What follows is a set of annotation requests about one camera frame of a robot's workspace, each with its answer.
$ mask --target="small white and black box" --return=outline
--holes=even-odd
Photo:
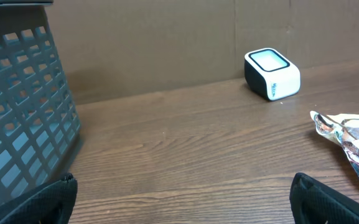
[[[299,69],[271,48],[245,55],[245,78],[248,86],[267,100],[278,100],[296,94],[301,87]]]

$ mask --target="wooden table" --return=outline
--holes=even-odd
[[[359,61],[301,76],[297,95],[274,102],[237,79],[77,106],[85,143],[70,222],[293,223],[296,172],[359,202],[341,147],[309,116],[359,114]]]

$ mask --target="gray plastic basket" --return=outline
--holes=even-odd
[[[0,204],[48,180],[79,128],[44,7],[0,6]]]

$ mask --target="cardboard backdrop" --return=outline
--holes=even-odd
[[[300,68],[359,58],[355,0],[58,0],[47,14],[77,104],[238,78],[263,47]]]

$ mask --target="digital display screen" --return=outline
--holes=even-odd
[[[271,72],[280,68],[288,67],[289,63],[280,55],[270,49],[255,52],[249,55],[263,70]]]

